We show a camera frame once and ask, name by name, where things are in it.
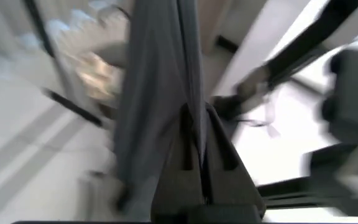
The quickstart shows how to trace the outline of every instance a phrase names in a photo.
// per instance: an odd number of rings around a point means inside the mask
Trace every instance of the gray cloth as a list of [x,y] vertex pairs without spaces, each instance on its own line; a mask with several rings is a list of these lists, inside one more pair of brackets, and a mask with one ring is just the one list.
[[118,177],[141,185],[160,174],[172,121],[188,103],[197,146],[205,148],[205,107],[196,1],[136,1],[117,112]]

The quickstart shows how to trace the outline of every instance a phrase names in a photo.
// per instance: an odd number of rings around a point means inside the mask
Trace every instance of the gray fabric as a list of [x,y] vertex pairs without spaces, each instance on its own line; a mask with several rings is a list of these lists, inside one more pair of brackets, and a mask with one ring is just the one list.
[[203,154],[206,112],[200,58],[194,0],[136,1],[114,136],[123,182],[138,186],[159,176],[174,135],[170,125],[186,102]]

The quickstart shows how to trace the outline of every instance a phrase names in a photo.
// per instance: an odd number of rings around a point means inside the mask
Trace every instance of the garment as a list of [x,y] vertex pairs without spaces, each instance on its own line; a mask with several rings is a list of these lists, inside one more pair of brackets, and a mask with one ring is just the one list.
[[114,153],[118,178],[138,187],[149,178],[158,180],[174,135],[172,123],[185,103],[197,147],[204,153],[206,112],[196,1],[136,1],[127,56]]

